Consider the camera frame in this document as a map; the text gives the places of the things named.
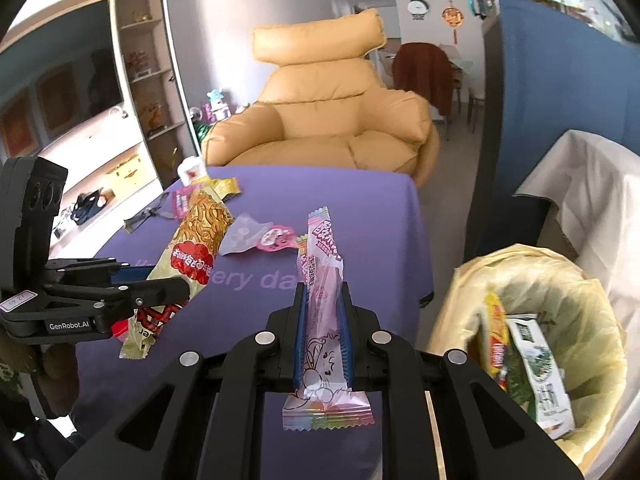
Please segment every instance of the pink candy wrapper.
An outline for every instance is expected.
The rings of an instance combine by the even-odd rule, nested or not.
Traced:
[[[308,235],[296,243],[300,280],[307,284],[305,360],[303,384],[282,409],[283,427],[318,430],[372,424],[367,395],[352,392],[344,378],[336,313],[342,258],[327,208],[309,215]]]
[[[296,234],[291,227],[274,225],[258,240],[256,247],[272,253],[287,247],[296,248]]]

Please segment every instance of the gray wall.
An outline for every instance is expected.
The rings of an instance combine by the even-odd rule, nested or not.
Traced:
[[[424,20],[413,20],[407,10],[409,0],[396,0],[400,19],[400,34],[403,43],[419,41],[435,45],[452,44],[453,29],[442,19],[442,11],[449,7],[449,0],[426,0],[431,6]],[[462,11],[465,21],[458,27],[458,44],[455,45],[460,57],[473,61],[470,75],[463,80],[462,100],[467,101],[467,88],[472,86],[476,92],[484,92],[484,41],[482,39],[482,21],[471,15],[467,0],[453,0],[456,8]]]
[[[258,25],[332,18],[332,0],[167,0],[175,53],[189,106],[213,88],[236,104],[257,99],[273,65],[254,61],[251,32]]]

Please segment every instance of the blue wall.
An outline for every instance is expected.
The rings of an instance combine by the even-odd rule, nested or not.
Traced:
[[[565,131],[599,134],[640,154],[638,47],[529,0],[500,0],[500,25],[502,134],[477,254],[535,243],[544,208],[512,195]]]

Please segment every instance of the trash can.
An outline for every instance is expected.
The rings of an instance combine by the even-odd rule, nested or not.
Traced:
[[[514,245],[456,269],[427,351],[466,349],[489,288],[507,314],[538,322],[571,400],[576,429],[556,440],[585,472],[596,459],[626,384],[625,337],[600,282],[551,250]]]

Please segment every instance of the purple tablecloth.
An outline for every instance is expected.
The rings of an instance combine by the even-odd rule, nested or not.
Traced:
[[[238,178],[242,195],[226,202],[233,215],[246,212],[299,234],[306,232],[308,213],[327,206],[353,303],[375,311],[386,330],[415,340],[418,302],[432,292],[433,280],[417,194],[407,176],[277,166],[210,168],[209,174]],[[177,223],[151,218],[133,234],[120,230],[97,256],[152,265]],[[263,330],[270,312],[292,303],[297,280],[295,250],[220,256],[209,285],[167,324],[147,359],[118,359],[120,342],[114,338],[78,344],[76,428],[91,437],[181,352],[219,354]],[[382,450],[382,402],[377,394],[369,397],[377,421],[372,426],[293,432],[282,429],[285,396],[268,394],[261,478],[368,480]]]

